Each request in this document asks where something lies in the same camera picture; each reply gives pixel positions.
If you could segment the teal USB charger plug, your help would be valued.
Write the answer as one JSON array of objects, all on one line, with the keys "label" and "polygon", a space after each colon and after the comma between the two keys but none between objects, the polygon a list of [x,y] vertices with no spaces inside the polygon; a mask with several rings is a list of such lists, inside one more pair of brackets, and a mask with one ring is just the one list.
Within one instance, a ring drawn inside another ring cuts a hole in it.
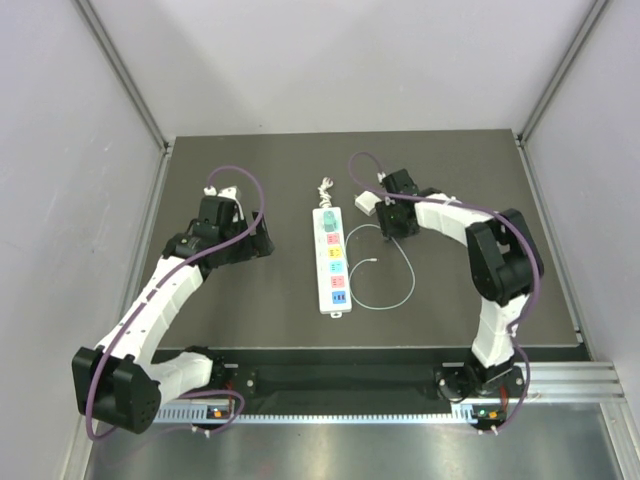
[{"label": "teal USB charger plug", "polygon": [[327,233],[335,232],[337,229],[337,220],[335,216],[335,212],[332,210],[327,210],[323,212],[322,216],[323,220],[323,229]]}]

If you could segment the white power strip coloured sockets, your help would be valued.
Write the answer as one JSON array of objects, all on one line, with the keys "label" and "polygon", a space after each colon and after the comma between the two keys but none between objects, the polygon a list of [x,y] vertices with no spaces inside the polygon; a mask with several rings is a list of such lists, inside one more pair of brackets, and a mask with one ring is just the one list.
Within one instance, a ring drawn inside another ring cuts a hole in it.
[{"label": "white power strip coloured sockets", "polygon": [[[323,229],[323,212],[335,212],[337,229],[327,233]],[[313,245],[319,312],[331,318],[341,318],[352,311],[349,286],[349,265],[346,259],[345,234],[339,207],[316,208],[312,211]]]}]

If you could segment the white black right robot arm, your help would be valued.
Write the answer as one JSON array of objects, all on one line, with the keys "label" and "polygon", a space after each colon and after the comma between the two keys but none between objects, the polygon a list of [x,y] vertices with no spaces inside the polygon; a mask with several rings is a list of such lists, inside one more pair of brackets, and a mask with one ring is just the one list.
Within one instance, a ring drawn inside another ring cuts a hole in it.
[{"label": "white black right robot arm", "polygon": [[495,212],[435,189],[421,190],[405,169],[380,173],[385,197],[375,205],[384,237],[438,232],[467,249],[471,279],[481,296],[477,334],[466,362],[467,384],[487,396],[513,366],[518,323],[538,296],[544,264],[528,225],[515,209]]}]

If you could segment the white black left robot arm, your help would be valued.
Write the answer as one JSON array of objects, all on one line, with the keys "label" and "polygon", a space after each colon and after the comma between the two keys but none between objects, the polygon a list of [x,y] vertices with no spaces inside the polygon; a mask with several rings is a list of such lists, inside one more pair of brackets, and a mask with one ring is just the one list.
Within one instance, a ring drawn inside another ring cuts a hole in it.
[{"label": "white black left robot arm", "polygon": [[169,239],[155,270],[117,325],[94,348],[72,359],[79,412],[132,433],[147,430],[161,407],[199,390],[216,396],[226,387],[220,358],[189,347],[163,363],[153,361],[160,341],[187,300],[216,269],[274,251],[264,215],[245,216],[237,187],[206,189],[186,231]]}]

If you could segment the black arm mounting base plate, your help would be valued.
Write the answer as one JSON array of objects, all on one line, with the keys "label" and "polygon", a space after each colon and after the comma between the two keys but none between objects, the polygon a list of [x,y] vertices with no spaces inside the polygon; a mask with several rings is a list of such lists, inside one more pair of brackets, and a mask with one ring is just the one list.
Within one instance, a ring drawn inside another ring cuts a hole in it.
[{"label": "black arm mounting base plate", "polygon": [[520,394],[525,375],[513,358],[483,367],[468,348],[217,349],[222,368],[254,382],[256,395],[284,391],[415,391],[445,399],[489,396],[504,388]]}]

